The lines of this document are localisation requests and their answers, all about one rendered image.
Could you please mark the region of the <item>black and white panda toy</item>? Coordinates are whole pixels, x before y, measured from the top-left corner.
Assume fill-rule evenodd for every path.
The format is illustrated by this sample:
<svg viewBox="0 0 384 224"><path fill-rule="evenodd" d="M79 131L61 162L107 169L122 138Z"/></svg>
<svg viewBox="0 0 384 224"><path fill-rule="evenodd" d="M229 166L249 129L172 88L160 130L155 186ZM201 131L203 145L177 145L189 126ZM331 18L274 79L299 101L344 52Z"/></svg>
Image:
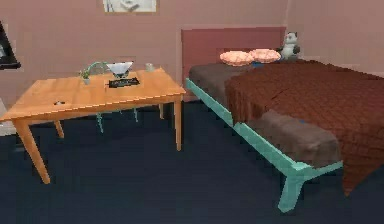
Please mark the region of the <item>black and white panda toy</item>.
<svg viewBox="0 0 384 224"><path fill-rule="evenodd" d="M288 32L285 35L283 45L279 48L276 48L276 51L284 60L296 58L297 54L300 52L300 46L298 45L298 33Z"/></svg>

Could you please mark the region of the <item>pink pillow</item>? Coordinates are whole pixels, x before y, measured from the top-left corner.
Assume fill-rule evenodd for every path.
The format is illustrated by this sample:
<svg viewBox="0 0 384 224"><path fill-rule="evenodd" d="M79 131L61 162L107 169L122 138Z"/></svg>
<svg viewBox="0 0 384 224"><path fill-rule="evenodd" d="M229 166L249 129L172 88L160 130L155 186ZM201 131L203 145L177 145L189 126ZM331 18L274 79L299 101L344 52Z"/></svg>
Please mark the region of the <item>pink pillow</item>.
<svg viewBox="0 0 384 224"><path fill-rule="evenodd" d="M259 63L272 63L281 58L277 51L271 49L255 49L250 51L249 54Z"/></svg>
<svg viewBox="0 0 384 224"><path fill-rule="evenodd" d="M220 55L220 60L230 66L249 65L254 58L244 51L228 51Z"/></svg>

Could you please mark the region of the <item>teal frame bed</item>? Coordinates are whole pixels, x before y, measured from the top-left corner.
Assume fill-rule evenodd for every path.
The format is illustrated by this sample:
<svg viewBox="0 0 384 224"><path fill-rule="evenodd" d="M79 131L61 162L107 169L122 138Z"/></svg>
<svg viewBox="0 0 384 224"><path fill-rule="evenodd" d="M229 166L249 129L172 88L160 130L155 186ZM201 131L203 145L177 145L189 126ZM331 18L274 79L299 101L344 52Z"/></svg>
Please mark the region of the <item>teal frame bed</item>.
<svg viewBox="0 0 384 224"><path fill-rule="evenodd" d="M184 29L181 32L184 85L278 169L285 183L278 207L294 209L303 184L341 169L340 143L331 132L272 109L247 122L234 122L227 108L225 81L265 64L232 67L220 60L230 50L273 49L284 40L282 27Z"/></svg>

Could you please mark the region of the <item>framed wall picture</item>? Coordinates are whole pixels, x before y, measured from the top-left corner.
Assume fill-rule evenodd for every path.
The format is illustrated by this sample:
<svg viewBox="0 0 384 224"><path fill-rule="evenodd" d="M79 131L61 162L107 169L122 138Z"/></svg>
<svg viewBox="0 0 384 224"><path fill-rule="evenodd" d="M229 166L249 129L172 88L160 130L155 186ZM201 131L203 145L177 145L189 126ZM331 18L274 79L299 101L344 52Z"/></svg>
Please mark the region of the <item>framed wall picture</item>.
<svg viewBox="0 0 384 224"><path fill-rule="evenodd" d="M153 14L159 0L100 0L105 13Z"/></svg>

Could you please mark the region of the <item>black wall television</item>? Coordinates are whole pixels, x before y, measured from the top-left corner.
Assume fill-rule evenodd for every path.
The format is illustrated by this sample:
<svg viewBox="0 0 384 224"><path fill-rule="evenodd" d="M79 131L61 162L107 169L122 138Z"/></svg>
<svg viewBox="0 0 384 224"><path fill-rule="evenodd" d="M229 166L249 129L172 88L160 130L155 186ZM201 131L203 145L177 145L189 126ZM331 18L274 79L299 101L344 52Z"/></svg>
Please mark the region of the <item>black wall television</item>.
<svg viewBox="0 0 384 224"><path fill-rule="evenodd" d="M18 69L20 62L16 59L6 31L0 21L0 70Z"/></svg>

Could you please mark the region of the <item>small green potted plant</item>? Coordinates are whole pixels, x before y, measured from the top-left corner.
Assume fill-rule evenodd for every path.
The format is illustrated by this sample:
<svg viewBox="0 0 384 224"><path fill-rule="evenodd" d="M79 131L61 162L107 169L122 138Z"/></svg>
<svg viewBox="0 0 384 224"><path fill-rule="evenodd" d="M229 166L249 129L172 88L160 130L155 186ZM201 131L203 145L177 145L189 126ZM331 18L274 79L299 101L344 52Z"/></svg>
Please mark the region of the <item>small green potted plant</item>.
<svg viewBox="0 0 384 224"><path fill-rule="evenodd" d="M90 72L88 69L80 70L79 76L82 78L85 85L88 85L90 83Z"/></svg>

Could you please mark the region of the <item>brown quilted blanket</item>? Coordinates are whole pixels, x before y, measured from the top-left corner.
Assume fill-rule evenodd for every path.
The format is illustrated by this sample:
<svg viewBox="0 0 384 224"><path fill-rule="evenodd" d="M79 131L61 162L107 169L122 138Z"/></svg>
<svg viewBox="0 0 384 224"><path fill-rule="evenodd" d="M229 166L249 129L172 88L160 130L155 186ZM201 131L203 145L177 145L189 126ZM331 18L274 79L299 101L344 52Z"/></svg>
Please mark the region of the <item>brown quilted blanket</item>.
<svg viewBox="0 0 384 224"><path fill-rule="evenodd" d="M318 61L265 64L225 81L234 122L272 109L325 129L340 143L346 195L384 165L384 78Z"/></svg>

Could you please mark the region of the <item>orange wooden table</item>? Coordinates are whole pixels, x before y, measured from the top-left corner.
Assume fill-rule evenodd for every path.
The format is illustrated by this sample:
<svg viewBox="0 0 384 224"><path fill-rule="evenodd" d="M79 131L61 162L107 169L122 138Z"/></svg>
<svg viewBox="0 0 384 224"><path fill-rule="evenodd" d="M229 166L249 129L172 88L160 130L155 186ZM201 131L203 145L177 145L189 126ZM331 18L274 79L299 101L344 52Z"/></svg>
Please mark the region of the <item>orange wooden table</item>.
<svg viewBox="0 0 384 224"><path fill-rule="evenodd" d="M0 117L0 122L13 123L43 183L48 184L50 176L30 130L38 121L53 122L63 136L60 122L64 119L173 103L176 148L182 147L181 102L185 90L161 68L153 72L138 70L130 75L139 80L138 85L110 88L111 73L91 76L88 85L80 77L37 80ZM65 104L54 105L57 101Z"/></svg>

